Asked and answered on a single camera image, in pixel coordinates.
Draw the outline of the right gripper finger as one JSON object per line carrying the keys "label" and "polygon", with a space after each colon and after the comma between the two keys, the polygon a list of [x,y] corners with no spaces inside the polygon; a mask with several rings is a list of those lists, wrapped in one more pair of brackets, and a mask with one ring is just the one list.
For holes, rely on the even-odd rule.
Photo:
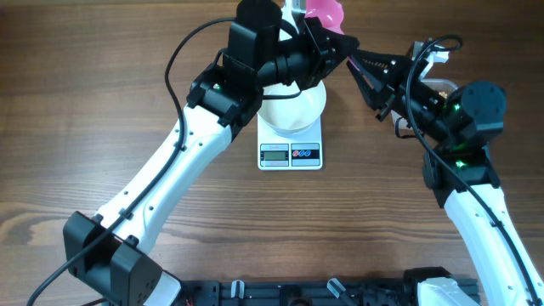
{"label": "right gripper finger", "polygon": [[395,54],[380,54],[357,49],[350,55],[350,64],[353,71],[360,74],[385,75],[402,72],[402,56]]}
{"label": "right gripper finger", "polygon": [[350,59],[347,62],[347,67],[354,78],[361,95],[365,103],[371,108],[376,109],[375,106],[375,90],[370,81],[366,79],[366,70],[356,59]]}

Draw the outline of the pink plastic scoop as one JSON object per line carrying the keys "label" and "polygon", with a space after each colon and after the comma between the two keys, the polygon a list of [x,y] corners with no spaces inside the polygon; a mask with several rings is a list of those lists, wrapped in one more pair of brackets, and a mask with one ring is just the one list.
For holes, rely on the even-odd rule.
{"label": "pink plastic scoop", "polygon": [[337,0],[307,0],[305,17],[317,17],[327,30],[343,34],[343,6]]}

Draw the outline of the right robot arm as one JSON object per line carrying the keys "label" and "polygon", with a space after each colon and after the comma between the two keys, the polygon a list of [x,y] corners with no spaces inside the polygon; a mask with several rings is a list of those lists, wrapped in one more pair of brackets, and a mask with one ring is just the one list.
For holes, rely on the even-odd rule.
{"label": "right robot arm", "polygon": [[407,120],[424,143],[426,186],[446,210],[473,260],[488,302],[541,305],[543,280],[508,214],[489,144],[503,131],[506,95],[480,81],[447,93],[423,78],[432,53],[419,57],[352,53],[348,68],[365,102],[383,120]]}

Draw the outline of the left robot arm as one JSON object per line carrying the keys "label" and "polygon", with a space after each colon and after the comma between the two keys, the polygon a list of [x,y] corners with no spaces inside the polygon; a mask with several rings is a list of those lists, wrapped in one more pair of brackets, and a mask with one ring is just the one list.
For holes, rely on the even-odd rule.
{"label": "left robot arm", "polygon": [[316,17],[284,20],[271,1],[243,1],[225,48],[192,82],[178,121],[127,189],[63,228],[71,275],[112,305],[171,305],[181,284],[150,258],[168,216],[201,172],[253,119],[270,85],[315,87],[359,47]]}

